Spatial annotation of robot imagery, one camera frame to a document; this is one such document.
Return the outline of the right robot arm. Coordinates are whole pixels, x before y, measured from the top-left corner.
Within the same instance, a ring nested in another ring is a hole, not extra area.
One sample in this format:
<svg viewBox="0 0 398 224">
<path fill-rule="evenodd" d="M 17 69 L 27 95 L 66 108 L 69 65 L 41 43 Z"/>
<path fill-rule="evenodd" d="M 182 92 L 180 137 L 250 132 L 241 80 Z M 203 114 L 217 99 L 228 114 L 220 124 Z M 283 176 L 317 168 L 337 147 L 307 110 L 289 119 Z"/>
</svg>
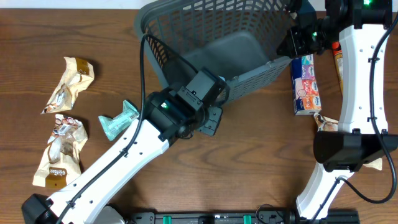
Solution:
<svg viewBox="0 0 398 224">
<path fill-rule="evenodd" d="M 343 53 L 343 101 L 338 129 L 319 131 L 313 141 L 315 168 L 296 199 L 287 223 L 330 220 L 328 209 L 339 189 L 363 165 L 397 148 L 384 112 L 384 56 L 397 25 L 391 0 L 332 0 L 318 18 L 308 1 L 285 1 L 296 25 L 277 48 L 279 55 L 299 58 L 330 49 L 339 42 Z"/>
</svg>

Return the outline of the cream brown snack bag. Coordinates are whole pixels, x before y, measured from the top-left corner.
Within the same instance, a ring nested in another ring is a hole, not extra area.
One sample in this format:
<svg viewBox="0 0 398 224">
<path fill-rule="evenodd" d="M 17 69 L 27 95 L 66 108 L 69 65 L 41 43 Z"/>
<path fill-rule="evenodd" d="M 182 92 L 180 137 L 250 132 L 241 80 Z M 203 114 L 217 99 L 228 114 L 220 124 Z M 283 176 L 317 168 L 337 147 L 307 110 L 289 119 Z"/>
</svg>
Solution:
<svg viewBox="0 0 398 224">
<path fill-rule="evenodd" d="M 88 135 L 81 121 L 56 114 L 55 127 L 32 184 L 61 189 L 81 176 L 80 152 L 87 140 Z"/>
</svg>

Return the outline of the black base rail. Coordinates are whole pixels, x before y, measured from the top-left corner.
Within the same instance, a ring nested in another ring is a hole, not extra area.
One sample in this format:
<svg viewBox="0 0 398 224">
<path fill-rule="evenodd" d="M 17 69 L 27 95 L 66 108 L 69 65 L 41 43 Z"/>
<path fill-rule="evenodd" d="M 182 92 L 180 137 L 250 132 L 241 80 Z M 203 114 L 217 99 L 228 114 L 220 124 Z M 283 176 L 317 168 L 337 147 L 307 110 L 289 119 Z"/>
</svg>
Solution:
<svg viewBox="0 0 398 224">
<path fill-rule="evenodd" d="M 132 224 L 288 224 L 311 223 L 310 220 L 297 218 L 294 212 L 281 209 L 266 209 L 258 212 L 227 213 L 133 213 L 127 220 Z M 360 224 L 357 211 L 330 210 L 328 216 L 314 223 L 319 224 Z"/>
</svg>

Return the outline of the orange cracker package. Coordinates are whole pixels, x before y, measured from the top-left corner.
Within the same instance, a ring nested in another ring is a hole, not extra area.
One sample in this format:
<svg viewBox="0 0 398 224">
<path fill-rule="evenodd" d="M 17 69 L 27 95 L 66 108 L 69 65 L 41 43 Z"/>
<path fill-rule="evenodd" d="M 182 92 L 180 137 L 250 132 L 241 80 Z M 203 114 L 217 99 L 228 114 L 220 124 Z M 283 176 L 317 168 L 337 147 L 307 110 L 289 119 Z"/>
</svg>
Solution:
<svg viewBox="0 0 398 224">
<path fill-rule="evenodd" d="M 335 61 L 341 93 L 343 93 L 343 54 L 339 42 L 332 43 L 333 58 Z"/>
</svg>

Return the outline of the cream snack bag right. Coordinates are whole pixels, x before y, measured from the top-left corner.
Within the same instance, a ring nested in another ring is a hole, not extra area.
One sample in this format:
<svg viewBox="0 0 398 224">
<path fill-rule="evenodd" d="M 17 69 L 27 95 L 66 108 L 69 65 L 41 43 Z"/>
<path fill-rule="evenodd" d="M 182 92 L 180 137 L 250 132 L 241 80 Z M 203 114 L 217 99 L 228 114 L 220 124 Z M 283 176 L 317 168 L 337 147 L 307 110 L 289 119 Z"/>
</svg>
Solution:
<svg viewBox="0 0 398 224">
<path fill-rule="evenodd" d="M 338 121 L 337 120 L 324 117 L 320 113 L 315 113 L 313 115 L 313 117 L 318 126 L 318 131 L 327 131 L 327 132 L 337 132 L 338 131 Z M 365 164 L 364 166 L 368 167 L 368 168 L 373 168 L 376 170 L 382 170 L 382 159 L 378 158 L 375 161 Z"/>
</svg>

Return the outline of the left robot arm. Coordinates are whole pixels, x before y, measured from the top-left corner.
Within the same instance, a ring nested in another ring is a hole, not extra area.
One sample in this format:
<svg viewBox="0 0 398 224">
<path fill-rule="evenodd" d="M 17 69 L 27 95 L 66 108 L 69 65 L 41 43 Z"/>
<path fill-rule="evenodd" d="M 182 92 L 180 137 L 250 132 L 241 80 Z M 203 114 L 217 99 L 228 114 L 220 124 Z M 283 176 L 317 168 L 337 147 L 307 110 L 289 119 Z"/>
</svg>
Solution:
<svg viewBox="0 0 398 224">
<path fill-rule="evenodd" d="M 21 207 L 25 223 L 125 223 L 109 201 L 146 164 L 194 131 L 215 134 L 228 84 L 207 69 L 187 85 L 174 83 L 144 100 L 124 134 L 81 176 L 51 196 L 33 194 Z"/>
</svg>

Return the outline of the teal snack wrapper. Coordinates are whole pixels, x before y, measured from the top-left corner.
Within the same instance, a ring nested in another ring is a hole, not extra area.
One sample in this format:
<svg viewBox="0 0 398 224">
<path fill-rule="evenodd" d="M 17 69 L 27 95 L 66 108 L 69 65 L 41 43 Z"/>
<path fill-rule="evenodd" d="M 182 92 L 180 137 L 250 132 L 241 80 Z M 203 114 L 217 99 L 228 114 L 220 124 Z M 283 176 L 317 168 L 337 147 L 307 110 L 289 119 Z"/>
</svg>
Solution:
<svg viewBox="0 0 398 224">
<path fill-rule="evenodd" d="M 139 116 L 137 108 L 128 100 L 123 101 L 123 110 L 114 118 L 98 116 L 106 137 L 113 141 Z"/>
</svg>

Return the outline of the colourful tissue pack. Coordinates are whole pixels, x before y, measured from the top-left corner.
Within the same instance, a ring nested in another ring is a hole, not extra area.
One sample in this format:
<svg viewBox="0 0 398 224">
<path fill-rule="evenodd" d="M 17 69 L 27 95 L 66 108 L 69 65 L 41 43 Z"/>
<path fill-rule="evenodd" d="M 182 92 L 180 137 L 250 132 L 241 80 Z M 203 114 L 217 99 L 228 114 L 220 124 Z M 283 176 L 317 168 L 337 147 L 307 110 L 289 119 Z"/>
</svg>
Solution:
<svg viewBox="0 0 398 224">
<path fill-rule="evenodd" d="M 311 115 L 322 110 L 315 78 L 314 56 L 295 58 L 290 64 L 295 115 Z"/>
</svg>

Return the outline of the grey plastic basket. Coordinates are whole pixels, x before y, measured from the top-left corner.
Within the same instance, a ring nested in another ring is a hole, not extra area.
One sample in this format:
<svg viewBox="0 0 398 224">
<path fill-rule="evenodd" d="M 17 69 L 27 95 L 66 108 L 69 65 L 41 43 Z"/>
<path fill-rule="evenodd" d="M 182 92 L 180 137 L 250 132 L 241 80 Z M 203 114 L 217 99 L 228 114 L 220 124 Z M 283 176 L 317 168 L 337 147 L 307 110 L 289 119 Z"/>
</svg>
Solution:
<svg viewBox="0 0 398 224">
<path fill-rule="evenodd" d="M 277 48 L 293 26 L 284 0 L 154 1 L 134 21 L 148 35 L 145 55 L 162 87 L 188 84 L 207 68 L 229 89 L 229 103 L 275 81 L 290 64 Z"/>
</svg>

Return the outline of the cream crumpled snack bag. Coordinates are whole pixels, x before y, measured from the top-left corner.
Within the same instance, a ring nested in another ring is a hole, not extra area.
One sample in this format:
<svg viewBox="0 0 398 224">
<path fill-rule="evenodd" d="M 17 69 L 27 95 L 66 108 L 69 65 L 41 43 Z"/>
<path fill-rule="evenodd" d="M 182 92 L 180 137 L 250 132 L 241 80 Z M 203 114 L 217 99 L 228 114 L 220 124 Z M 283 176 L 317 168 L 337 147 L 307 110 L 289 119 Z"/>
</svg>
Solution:
<svg viewBox="0 0 398 224">
<path fill-rule="evenodd" d="M 76 57 L 64 59 L 66 69 L 41 114 L 71 110 L 79 93 L 95 79 L 94 68 L 88 61 Z"/>
</svg>

